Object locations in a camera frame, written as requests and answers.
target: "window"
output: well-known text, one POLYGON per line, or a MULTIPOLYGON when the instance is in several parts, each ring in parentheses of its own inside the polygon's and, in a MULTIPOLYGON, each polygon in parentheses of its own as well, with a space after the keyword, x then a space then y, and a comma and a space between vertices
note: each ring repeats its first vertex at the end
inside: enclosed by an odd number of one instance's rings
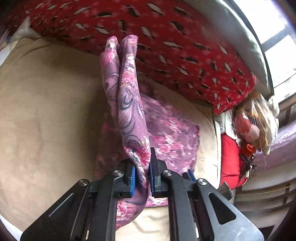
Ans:
POLYGON ((265 52, 279 102, 296 92, 296 35, 271 0, 234 0, 265 52))

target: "purple cloth lying on bed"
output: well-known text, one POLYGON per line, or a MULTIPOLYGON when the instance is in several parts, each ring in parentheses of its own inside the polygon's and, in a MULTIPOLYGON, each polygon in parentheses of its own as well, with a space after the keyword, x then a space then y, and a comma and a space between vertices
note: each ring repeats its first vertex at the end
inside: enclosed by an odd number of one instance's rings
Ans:
POLYGON ((295 161, 295 149, 296 121, 293 121, 279 129, 268 156, 264 156, 262 152, 256 154, 254 164, 258 165, 257 171, 260 172, 295 161))

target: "purple fabric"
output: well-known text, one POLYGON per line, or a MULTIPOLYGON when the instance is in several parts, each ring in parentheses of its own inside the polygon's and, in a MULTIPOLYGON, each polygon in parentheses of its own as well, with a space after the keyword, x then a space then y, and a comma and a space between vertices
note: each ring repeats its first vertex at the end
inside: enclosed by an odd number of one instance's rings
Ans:
POLYGON ((256 154, 254 164, 258 165, 257 172, 275 168, 295 161, 296 121, 279 129, 278 135, 271 146, 268 156, 256 154))
POLYGON ((117 228, 135 219, 145 206, 167 205, 166 199, 148 197, 149 142, 155 147, 157 158, 179 174, 194 168, 199 146, 197 125, 165 103, 161 96, 154 95, 149 83, 142 82, 138 86, 136 47, 137 37, 134 35, 125 37, 120 45, 116 37, 111 37, 101 55, 110 113, 103 116, 105 123, 99 140, 95 175, 102 178, 126 158, 136 166, 135 195, 132 199, 118 201, 117 228))

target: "orange object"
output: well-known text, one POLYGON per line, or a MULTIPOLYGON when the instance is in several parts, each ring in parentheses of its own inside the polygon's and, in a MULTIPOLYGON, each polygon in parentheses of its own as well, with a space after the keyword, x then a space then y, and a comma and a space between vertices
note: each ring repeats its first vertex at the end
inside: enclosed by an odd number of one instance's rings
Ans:
POLYGON ((245 156, 252 156, 252 154, 256 152, 256 148, 252 144, 249 144, 243 140, 241 142, 241 151, 245 156))

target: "pink rose pattern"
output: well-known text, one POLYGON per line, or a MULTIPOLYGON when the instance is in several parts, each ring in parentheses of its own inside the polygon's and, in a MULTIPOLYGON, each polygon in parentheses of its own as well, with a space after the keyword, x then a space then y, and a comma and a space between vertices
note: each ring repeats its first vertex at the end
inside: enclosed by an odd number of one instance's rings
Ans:
POLYGON ((95 175, 102 178, 126 158, 136 166, 135 195, 118 201, 117 228, 135 219, 144 207, 167 205, 166 199, 148 196, 150 146, 155 147, 157 158, 179 174, 194 169, 199 146, 197 125, 155 95, 149 83, 138 86, 136 51, 136 36, 127 36, 120 45, 111 37, 101 55, 104 90, 111 108, 104 115, 95 175))

